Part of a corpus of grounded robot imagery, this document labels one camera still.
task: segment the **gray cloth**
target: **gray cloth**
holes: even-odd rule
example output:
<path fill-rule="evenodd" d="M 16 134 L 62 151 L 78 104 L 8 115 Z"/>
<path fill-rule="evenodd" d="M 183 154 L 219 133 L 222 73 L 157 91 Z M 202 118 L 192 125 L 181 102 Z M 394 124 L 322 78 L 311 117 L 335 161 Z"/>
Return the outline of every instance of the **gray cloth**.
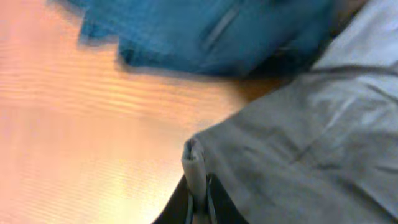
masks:
<path fill-rule="evenodd" d="M 397 18 L 369 2 L 314 72 L 192 137 L 195 203 L 205 172 L 249 223 L 398 223 Z"/>

